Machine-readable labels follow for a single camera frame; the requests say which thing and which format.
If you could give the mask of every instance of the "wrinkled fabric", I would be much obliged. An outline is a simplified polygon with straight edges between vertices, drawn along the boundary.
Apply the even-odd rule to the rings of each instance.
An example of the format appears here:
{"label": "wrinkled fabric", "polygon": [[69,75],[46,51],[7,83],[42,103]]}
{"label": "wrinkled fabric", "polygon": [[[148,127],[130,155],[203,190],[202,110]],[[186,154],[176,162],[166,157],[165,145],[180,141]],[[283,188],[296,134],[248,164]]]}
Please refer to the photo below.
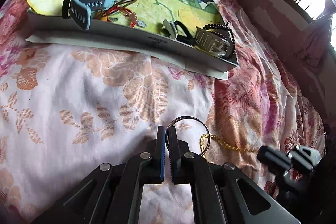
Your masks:
{"label": "wrinkled fabric", "polygon": [[298,48],[294,54],[307,65],[317,68],[330,44],[333,32],[332,20],[336,7],[332,0],[325,0],[325,9],[321,15],[308,25],[299,35]]}
{"label": "wrinkled fabric", "polygon": [[[284,152],[324,148],[319,114],[235,0],[214,0],[231,21],[240,69],[217,80],[136,52],[28,45],[25,0],[0,10],[0,198],[31,221],[103,162],[118,165],[144,151],[157,128],[191,115],[226,143]],[[204,128],[176,124],[200,153]],[[194,223],[188,185],[145,185],[139,223]],[[267,193],[274,176],[256,154],[211,142],[207,158],[232,162]]]}

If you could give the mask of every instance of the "wire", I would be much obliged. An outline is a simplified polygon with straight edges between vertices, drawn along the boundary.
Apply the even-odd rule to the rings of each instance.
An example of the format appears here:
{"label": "wire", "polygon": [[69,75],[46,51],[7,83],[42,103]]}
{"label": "wire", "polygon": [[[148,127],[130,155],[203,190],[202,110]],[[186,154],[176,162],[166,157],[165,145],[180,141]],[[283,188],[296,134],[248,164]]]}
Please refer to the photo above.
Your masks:
{"label": "wire", "polygon": [[137,2],[138,0],[121,0],[118,3],[115,3],[113,6],[111,6],[110,8],[108,8],[106,11],[102,11],[102,10],[98,10],[96,12],[96,16],[98,19],[101,19],[102,17],[106,17],[106,16],[110,16],[120,10],[122,10],[123,8]]}
{"label": "wire", "polygon": [[211,137],[210,137],[210,132],[209,132],[209,129],[208,127],[204,124],[204,122],[202,122],[201,120],[193,117],[193,116],[180,116],[180,117],[177,117],[176,119],[174,119],[167,127],[167,130],[166,130],[166,134],[165,134],[165,142],[166,142],[166,147],[169,151],[169,141],[168,141],[168,137],[169,137],[169,129],[174,125],[176,124],[177,122],[179,121],[182,121],[182,120],[186,120],[186,119],[190,119],[190,120],[195,120],[197,122],[200,122],[206,129],[207,131],[207,136],[208,136],[208,143],[207,143],[207,146],[205,147],[205,149],[203,151],[201,151],[200,153],[200,156],[202,156],[210,147],[210,141],[211,141]]}

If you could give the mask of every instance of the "white paper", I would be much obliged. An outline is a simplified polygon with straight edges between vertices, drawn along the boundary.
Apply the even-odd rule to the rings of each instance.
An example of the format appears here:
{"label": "white paper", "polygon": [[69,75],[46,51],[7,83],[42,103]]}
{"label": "white paper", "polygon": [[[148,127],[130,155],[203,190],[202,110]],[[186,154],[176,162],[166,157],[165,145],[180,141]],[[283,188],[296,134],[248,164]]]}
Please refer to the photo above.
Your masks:
{"label": "white paper", "polygon": [[132,41],[121,40],[114,37],[104,37],[100,35],[92,35],[83,32],[66,32],[66,31],[34,31],[33,35],[26,39],[32,43],[54,43],[74,46],[85,46],[94,48],[106,48],[110,50],[131,51],[148,54],[159,58],[165,62],[172,63],[182,69],[201,73],[220,80],[227,80],[227,72],[221,72],[210,68],[204,64],[196,63],[190,59],[164,52],[153,47],[146,47]]}

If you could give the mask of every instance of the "black robotic claw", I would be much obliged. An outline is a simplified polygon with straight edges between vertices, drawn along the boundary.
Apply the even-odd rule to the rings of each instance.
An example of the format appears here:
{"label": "black robotic claw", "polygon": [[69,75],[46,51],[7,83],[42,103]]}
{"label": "black robotic claw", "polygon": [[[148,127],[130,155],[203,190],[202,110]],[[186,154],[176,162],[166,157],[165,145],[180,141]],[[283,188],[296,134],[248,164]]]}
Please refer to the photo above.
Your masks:
{"label": "black robotic claw", "polygon": [[190,183],[195,224],[300,223],[231,163],[208,163],[169,129],[174,184]]}
{"label": "black robotic claw", "polygon": [[32,224],[138,223],[143,185],[163,181],[164,134],[159,127],[146,151],[125,164],[98,166]]}
{"label": "black robotic claw", "polygon": [[[208,163],[189,151],[188,144],[177,139],[174,126],[168,134],[172,182],[191,185],[195,224],[300,223],[235,165]],[[125,164],[101,164],[33,224],[137,223],[143,185],[163,181],[164,146],[165,129],[159,127],[157,139],[147,143],[145,152]],[[258,159],[269,166],[286,189],[301,193],[302,187],[286,180],[288,170],[297,167],[311,171],[320,158],[305,147],[297,146],[291,153],[288,156],[261,147]]]}

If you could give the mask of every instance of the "curtain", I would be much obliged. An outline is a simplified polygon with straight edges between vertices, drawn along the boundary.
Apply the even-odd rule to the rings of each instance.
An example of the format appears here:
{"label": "curtain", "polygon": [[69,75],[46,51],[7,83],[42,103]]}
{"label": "curtain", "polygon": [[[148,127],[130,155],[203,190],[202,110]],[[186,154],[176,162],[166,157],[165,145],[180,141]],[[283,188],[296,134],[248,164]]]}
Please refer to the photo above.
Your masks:
{"label": "curtain", "polygon": [[317,68],[328,48],[332,33],[332,19],[336,7],[332,0],[325,0],[325,8],[319,17],[301,32],[294,56]]}

